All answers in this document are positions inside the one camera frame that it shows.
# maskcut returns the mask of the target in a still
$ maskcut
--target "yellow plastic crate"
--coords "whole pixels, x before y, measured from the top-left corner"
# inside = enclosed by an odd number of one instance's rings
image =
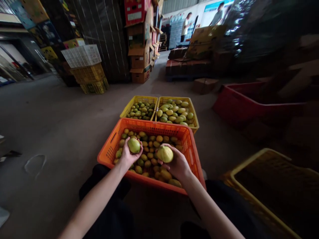
[[[149,103],[149,104],[155,104],[154,112],[150,119],[150,121],[153,121],[153,118],[156,112],[156,105],[157,105],[158,98],[151,97],[151,96],[134,96],[130,100],[130,102],[126,105],[122,113],[120,114],[120,118],[126,118],[127,114],[131,111],[131,108],[134,105],[134,103],[138,103],[139,101],[142,101],[144,103]]]
[[[251,204],[254,213],[272,232],[282,238],[301,239],[302,232],[297,227],[307,218],[300,217],[301,222],[292,222],[290,215],[283,213],[282,202],[288,205],[285,210],[294,208],[292,214],[316,214],[319,173],[292,165],[290,161],[285,155],[265,148],[224,174],[222,180]]]
[[[172,99],[173,101],[181,100],[181,101],[188,102],[189,112],[192,112],[194,114],[194,126],[195,126],[190,128],[192,129],[193,134],[195,134],[196,131],[199,129],[199,123],[198,123],[197,115],[196,115],[192,100],[187,97],[167,97],[167,96],[160,97],[156,107],[155,121],[157,121],[157,111],[159,110],[160,106],[167,103],[167,100],[169,99]]]
[[[91,82],[102,81],[105,77],[101,63],[92,66],[85,66],[70,69],[77,83],[86,84]]]
[[[104,94],[110,88],[106,77],[102,81],[91,82],[80,85],[85,94]]]

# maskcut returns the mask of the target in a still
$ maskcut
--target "white shirt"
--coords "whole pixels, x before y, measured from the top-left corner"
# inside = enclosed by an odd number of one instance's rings
[[[187,34],[187,28],[188,27],[185,27],[185,26],[187,26],[188,25],[188,20],[187,20],[187,18],[185,18],[185,21],[184,21],[184,23],[183,23],[183,28],[182,28],[182,36],[184,36],[184,35],[186,35]]]

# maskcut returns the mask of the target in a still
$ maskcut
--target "black plastic sheet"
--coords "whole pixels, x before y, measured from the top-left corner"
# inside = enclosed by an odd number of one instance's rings
[[[86,44],[96,44],[108,82],[130,81],[126,29],[117,0],[71,0]]]
[[[235,67],[256,62],[302,35],[318,34],[318,9],[315,0],[235,0],[220,47],[235,54]]]

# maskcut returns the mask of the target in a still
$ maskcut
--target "left hand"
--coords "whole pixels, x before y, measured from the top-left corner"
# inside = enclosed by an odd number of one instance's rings
[[[138,160],[143,152],[143,146],[142,146],[142,142],[137,139],[140,142],[141,148],[139,153],[137,154],[133,154],[130,149],[129,146],[127,144],[127,142],[130,140],[130,137],[128,137],[125,140],[124,146],[123,146],[123,151],[122,151],[122,156],[119,162],[121,163],[125,163],[126,165],[128,165],[128,167],[130,167],[133,163],[135,163],[136,160]]]

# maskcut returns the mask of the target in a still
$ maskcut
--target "leg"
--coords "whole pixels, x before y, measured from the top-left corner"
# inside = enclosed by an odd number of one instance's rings
[[[201,228],[193,222],[183,222],[180,226],[180,237],[181,239],[209,239],[210,236],[207,230]]]
[[[264,226],[241,195],[222,181],[206,180],[207,193],[246,239],[268,238]]]
[[[92,170],[92,175],[79,191],[80,200],[110,171],[104,165],[98,164]],[[130,184],[123,179],[118,185],[108,204],[101,212],[96,222],[85,235],[85,239],[94,238],[132,238],[134,235],[133,215],[122,201],[130,189]]]

